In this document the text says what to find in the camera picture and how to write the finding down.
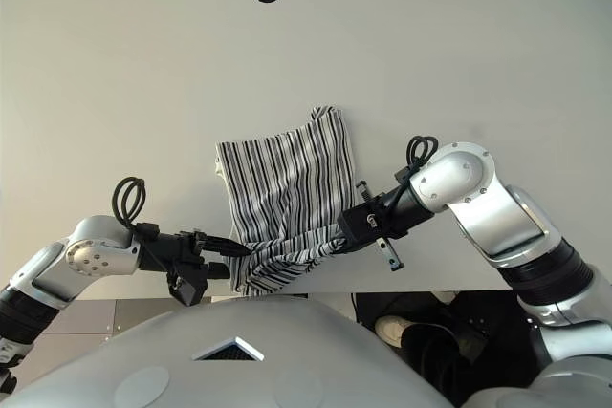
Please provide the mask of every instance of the gray floor tile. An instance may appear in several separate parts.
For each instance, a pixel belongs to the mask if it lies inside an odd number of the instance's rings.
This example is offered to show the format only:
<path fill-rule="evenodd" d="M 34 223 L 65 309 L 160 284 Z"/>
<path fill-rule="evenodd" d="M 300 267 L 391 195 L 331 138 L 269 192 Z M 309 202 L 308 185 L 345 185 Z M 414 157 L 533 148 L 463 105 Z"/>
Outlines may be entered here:
<path fill-rule="evenodd" d="M 117 300 L 113 335 L 125 332 L 164 312 L 175 311 L 184 307 L 174 298 Z"/>
<path fill-rule="evenodd" d="M 111 333 L 115 300 L 79 300 L 60 312 L 45 333 Z"/>
<path fill-rule="evenodd" d="M 23 363 L 11 369 L 17 376 L 15 392 L 60 364 L 94 350 L 105 338 L 104 334 L 41 334 Z"/>

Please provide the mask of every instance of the striped cloth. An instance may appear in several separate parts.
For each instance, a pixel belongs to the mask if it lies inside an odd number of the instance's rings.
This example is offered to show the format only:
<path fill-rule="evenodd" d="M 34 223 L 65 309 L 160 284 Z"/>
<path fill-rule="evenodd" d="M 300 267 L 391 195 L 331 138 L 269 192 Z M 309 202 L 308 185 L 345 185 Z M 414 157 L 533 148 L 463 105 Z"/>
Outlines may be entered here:
<path fill-rule="evenodd" d="M 338 251 L 336 219 L 353 205 L 353 154 L 340 110 L 316 108 L 294 131 L 217 144 L 238 240 L 252 250 L 228 259 L 231 287 L 271 293 Z"/>

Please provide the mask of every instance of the screw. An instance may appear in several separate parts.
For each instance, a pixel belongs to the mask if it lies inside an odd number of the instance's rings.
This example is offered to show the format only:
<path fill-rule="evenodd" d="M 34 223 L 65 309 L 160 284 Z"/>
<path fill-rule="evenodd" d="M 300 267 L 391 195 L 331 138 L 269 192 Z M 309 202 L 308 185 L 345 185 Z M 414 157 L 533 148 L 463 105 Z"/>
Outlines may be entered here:
<path fill-rule="evenodd" d="M 369 214 L 366 217 L 367 223 L 370 224 L 371 227 L 376 228 L 378 224 L 376 223 L 376 216 L 374 214 Z"/>

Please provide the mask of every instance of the black and white striped fabric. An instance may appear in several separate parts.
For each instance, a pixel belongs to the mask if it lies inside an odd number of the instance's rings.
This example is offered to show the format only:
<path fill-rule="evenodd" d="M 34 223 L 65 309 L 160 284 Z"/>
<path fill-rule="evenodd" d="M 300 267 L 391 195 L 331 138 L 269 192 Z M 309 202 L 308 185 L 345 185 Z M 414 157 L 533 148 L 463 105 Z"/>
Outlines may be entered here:
<path fill-rule="evenodd" d="M 353 154 L 342 113 L 319 107 L 311 121 L 270 138 L 217 144 L 238 240 L 252 250 L 229 259 L 231 287 L 271 293 L 345 243 L 336 219 L 354 202 Z"/>

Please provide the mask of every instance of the black cable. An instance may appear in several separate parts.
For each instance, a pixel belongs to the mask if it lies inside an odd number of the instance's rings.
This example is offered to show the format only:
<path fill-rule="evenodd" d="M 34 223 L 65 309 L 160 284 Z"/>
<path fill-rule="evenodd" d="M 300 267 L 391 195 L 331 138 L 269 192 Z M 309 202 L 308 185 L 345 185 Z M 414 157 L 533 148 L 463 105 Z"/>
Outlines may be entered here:
<path fill-rule="evenodd" d="M 419 169 L 425 166 L 433 154 L 438 151 L 438 144 L 438 140 L 433 136 L 415 136 L 410 140 L 405 149 L 407 171 L 402 179 L 402 182 L 400 183 L 400 186 L 395 192 L 395 195 L 393 195 L 393 199 L 386 207 L 386 215 L 393 213 L 398 205 L 398 202 L 400 201 L 400 198 L 410 186 L 410 178 L 416 174 Z"/>
<path fill-rule="evenodd" d="M 136 190 L 136 196 L 132 206 L 128 210 L 127 202 L 134 190 Z M 117 221 L 127 229 L 136 231 L 136 226 L 133 222 L 141 213 L 145 201 L 146 189 L 144 188 L 144 180 L 136 177 L 126 177 L 117 184 L 113 192 L 113 199 L 111 200 L 113 215 L 115 215 Z"/>
<path fill-rule="evenodd" d="M 355 293 L 351 293 L 351 303 L 353 303 L 353 310 L 355 311 L 355 322 L 360 324 L 361 322 L 357 315 L 357 299 L 355 298 Z"/>

